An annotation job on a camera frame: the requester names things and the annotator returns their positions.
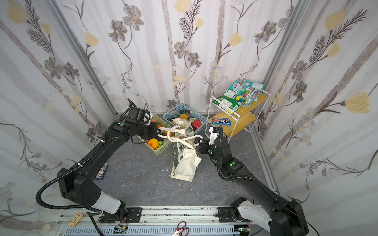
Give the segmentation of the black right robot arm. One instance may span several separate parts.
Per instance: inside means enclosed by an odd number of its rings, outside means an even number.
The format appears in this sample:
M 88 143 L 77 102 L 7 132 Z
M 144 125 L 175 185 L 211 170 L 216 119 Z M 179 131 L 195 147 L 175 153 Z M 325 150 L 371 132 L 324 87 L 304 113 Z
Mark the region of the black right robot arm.
M 234 157 L 222 126 L 212 127 L 210 133 L 210 140 L 195 138 L 197 150 L 209 155 L 222 180 L 236 183 L 260 203 L 257 206 L 246 198 L 239 198 L 230 206 L 234 219 L 251 221 L 272 236 L 307 235 L 309 223 L 302 206 L 272 191 Z

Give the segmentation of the floral canvas tote bag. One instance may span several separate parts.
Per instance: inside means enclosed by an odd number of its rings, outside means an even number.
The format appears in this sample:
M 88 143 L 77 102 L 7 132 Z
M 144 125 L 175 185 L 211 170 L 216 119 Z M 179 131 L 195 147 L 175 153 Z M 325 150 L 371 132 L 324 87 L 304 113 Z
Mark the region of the floral canvas tote bag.
M 173 166 L 170 177 L 177 180 L 192 182 L 195 172 L 202 161 L 197 154 L 198 144 L 195 138 L 202 138 L 195 135 L 192 124 L 184 119 L 177 118 L 176 125 L 171 128 L 160 127 L 159 137 L 173 143 Z

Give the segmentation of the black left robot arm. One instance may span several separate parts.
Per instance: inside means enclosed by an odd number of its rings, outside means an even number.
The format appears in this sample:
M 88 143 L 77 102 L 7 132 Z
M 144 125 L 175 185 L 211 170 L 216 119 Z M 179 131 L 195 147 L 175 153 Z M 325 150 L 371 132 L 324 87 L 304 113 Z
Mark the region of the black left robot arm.
M 138 108 L 132 101 L 126 111 L 114 121 L 95 147 L 71 168 L 61 169 L 57 177 L 38 190 L 36 202 L 48 209 L 85 208 L 102 213 L 102 221 L 120 223 L 128 216 L 126 204 L 105 192 L 94 179 L 100 168 L 110 159 L 115 151 L 134 136 L 143 140 L 161 133 L 156 123 L 150 122 L 152 114 L 147 109 Z M 61 196 L 72 201 L 72 205 L 56 206 L 42 199 L 43 192 L 58 183 Z

